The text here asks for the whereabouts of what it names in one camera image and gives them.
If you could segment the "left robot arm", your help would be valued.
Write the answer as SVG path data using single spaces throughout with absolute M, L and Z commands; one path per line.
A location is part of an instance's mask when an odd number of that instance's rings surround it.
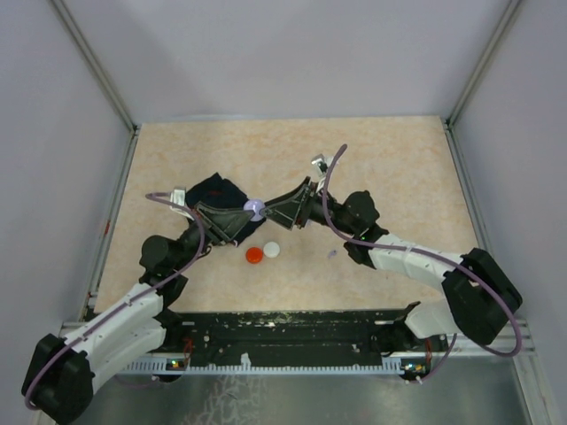
M 48 334 L 37 343 L 21 389 L 27 408 L 69 424 L 124 367 L 152 350 L 171 352 L 183 344 L 184 330 L 169 307 L 185 288 L 184 272 L 207 247 L 235 242 L 257 214 L 203 203 L 180 209 L 189 227 L 176 239 L 144 241 L 144 273 L 125 296 L 65 336 Z

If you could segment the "white charging case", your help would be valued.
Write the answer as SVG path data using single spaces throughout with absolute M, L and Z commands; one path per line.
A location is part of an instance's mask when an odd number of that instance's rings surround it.
M 281 247 L 277 242 L 267 242 L 262 248 L 263 254 L 269 259 L 277 258 L 281 253 Z

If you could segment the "orange charging case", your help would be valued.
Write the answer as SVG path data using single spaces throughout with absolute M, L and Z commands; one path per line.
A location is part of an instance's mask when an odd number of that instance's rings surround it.
M 245 258 L 250 264 L 259 264 L 263 257 L 263 250 L 256 246 L 250 247 L 245 253 Z

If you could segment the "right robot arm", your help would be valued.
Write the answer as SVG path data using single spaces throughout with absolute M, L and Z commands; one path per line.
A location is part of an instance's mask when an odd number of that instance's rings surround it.
M 404 241 L 378 225 L 379 213 L 368 191 L 355 191 L 339 203 L 310 179 L 267 201 L 260 215 L 288 229 L 309 221 L 327 226 L 344 240 L 355 263 L 405 275 L 440 293 L 441 299 L 417 303 L 403 314 L 395 329 L 402 348 L 413 351 L 428 337 L 461 333 L 490 349 L 510 325 L 516 338 L 512 351 L 519 352 L 522 330 L 515 313 L 523 299 L 487 251 L 454 254 Z

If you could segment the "purple charging case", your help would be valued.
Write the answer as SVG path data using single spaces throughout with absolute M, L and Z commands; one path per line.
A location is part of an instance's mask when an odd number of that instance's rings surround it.
M 262 215 L 264 208 L 264 202 L 258 198 L 247 200 L 243 206 L 244 211 L 252 212 L 251 221 L 253 222 L 258 222 L 264 219 L 264 216 Z

